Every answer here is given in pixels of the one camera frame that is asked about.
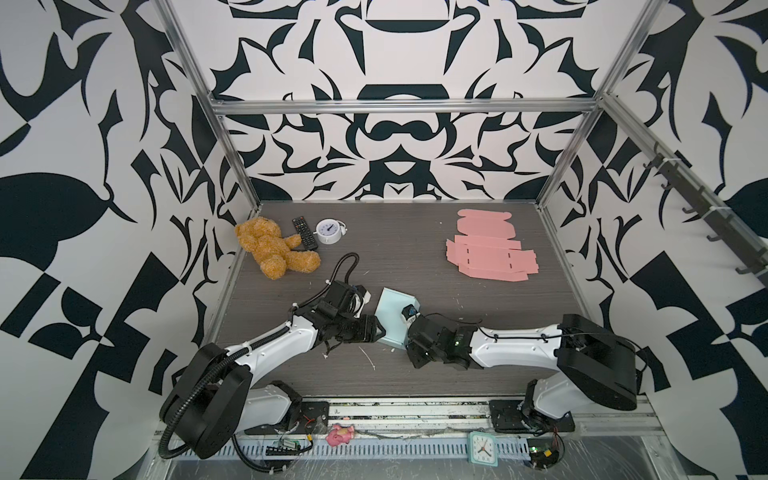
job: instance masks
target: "black mounting plate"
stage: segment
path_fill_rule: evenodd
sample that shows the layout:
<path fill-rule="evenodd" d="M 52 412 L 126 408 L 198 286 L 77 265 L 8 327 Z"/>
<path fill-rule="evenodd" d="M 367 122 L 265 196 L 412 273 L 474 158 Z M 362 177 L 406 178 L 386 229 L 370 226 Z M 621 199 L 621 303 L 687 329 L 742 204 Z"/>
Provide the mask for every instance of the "black mounting plate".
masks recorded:
<path fill-rule="evenodd" d="M 301 402 L 300 411 L 299 411 L 299 426 L 291 432 L 291 435 L 306 435 L 307 431 L 304 429 L 304 426 L 306 425 L 306 417 L 310 419 L 315 419 L 314 422 L 310 423 L 309 428 L 313 432 L 318 431 L 318 427 L 313 425 L 320 424 L 324 425 L 325 429 L 320 431 L 327 432 L 328 431 L 328 412 L 330 410 L 330 405 L 328 402 Z M 253 427 L 252 429 L 248 429 L 245 431 L 247 435 L 275 435 L 277 434 L 277 430 L 275 430 L 274 427 L 271 425 L 262 425 L 258 427 Z"/>
<path fill-rule="evenodd" d="M 491 423 L 493 429 L 499 433 L 531 433 L 531 429 L 523 423 L 523 416 L 518 406 L 522 400 L 491 400 L 488 407 L 491 410 Z M 556 423 L 558 431 L 570 433 L 576 430 L 573 416 L 566 413 Z"/>

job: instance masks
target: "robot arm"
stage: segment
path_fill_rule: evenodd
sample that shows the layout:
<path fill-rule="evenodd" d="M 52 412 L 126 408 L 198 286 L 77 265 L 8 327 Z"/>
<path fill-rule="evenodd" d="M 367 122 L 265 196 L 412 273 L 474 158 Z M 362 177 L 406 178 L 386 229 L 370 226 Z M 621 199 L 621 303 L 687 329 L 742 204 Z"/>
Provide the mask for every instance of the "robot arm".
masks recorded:
<path fill-rule="evenodd" d="M 371 343 L 386 331 L 373 315 L 361 315 L 370 294 L 363 286 L 335 280 L 312 299 L 294 305 L 284 324 L 240 345 L 222 349 L 210 343 L 193 357 L 166 398 L 160 418 L 167 428 L 160 440 L 162 458 L 192 448 L 199 458 L 218 452 L 227 440 L 258 425 L 295 424 L 301 397 L 273 382 L 251 389 L 269 371 L 300 353 L 325 344 Z M 579 315 L 562 323 L 530 330 L 491 330 L 462 325 L 449 329 L 422 316 L 413 306 L 403 310 L 408 324 L 406 352 L 414 367 L 442 361 L 457 369 L 500 365 L 537 366 L 558 371 L 528 384 L 519 409 L 528 431 L 546 431 L 576 406 L 596 402 L 619 410 L 637 406 L 633 346 Z M 338 343 L 329 344 L 330 340 Z M 169 450 L 176 433 L 184 445 Z"/>
<path fill-rule="evenodd" d="M 406 352 L 417 369 L 442 361 L 456 369 L 521 365 L 557 371 L 528 384 L 520 410 L 523 422 L 534 429 L 552 427 L 571 409 L 592 402 L 616 410 L 637 408 L 634 347 L 583 316 L 564 315 L 562 323 L 538 329 L 493 330 L 449 329 L 413 306 L 402 314 L 409 325 Z"/>
<path fill-rule="evenodd" d="M 370 300 L 366 289 L 335 280 L 339 266 L 350 257 L 357 254 L 342 257 L 328 286 L 294 305 L 284 324 L 240 345 L 222 349 L 210 343 L 198 350 L 160 410 L 167 426 L 159 446 L 161 457 L 173 458 L 192 448 L 198 457 L 208 458 L 235 432 L 281 422 L 289 428 L 301 397 L 281 382 L 251 389 L 256 382 L 281 363 L 321 344 L 330 351 L 341 343 L 370 343 L 386 334 L 375 316 L 360 314 Z M 333 339 L 338 343 L 331 347 Z M 168 442 L 173 433 L 185 445 L 171 451 Z"/>

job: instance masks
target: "clock face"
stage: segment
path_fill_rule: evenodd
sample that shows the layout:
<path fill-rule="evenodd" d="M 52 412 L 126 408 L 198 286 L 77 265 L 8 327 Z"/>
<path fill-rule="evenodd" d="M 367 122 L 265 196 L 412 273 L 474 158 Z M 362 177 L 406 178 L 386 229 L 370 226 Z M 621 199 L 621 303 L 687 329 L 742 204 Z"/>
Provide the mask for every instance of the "clock face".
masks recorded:
<path fill-rule="evenodd" d="M 335 223 L 323 223 L 320 225 L 320 228 L 317 229 L 317 233 L 323 235 L 324 237 L 330 237 L 331 235 L 335 234 L 338 229 L 339 226 Z"/>
<path fill-rule="evenodd" d="M 477 463 L 487 463 L 489 465 L 495 465 L 497 463 L 496 444 L 495 439 L 492 436 L 473 435 L 470 447 L 472 448 L 470 456 Z"/>

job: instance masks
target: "brown teddy bear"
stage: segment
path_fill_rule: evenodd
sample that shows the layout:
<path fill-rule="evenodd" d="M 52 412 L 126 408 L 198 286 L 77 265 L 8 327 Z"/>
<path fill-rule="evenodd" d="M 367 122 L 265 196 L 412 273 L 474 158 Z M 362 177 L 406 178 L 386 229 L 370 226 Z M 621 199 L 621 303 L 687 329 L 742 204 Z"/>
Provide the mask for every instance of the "brown teddy bear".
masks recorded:
<path fill-rule="evenodd" d="M 235 227 L 240 245 L 251 252 L 261 271 L 272 280 L 282 277 L 286 269 L 312 273 L 320 266 L 320 255 L 313 251 L 296 252 L 301 244 L 297 233 L 282 238 L 280 227 L 272 220 L 256 217 Z"/>

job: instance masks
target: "teal clock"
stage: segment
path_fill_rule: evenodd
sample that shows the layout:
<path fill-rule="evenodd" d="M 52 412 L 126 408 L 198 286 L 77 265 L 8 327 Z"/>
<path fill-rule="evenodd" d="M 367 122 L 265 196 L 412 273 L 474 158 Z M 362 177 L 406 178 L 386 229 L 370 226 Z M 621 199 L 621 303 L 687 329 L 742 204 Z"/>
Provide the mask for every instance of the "teal clock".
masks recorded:
<path fill-rule="evenodd" d="M 469 461 L 489 467 L 498 466 L 496 437 L 483 432 L 472 432 L 468 437 Z"/>

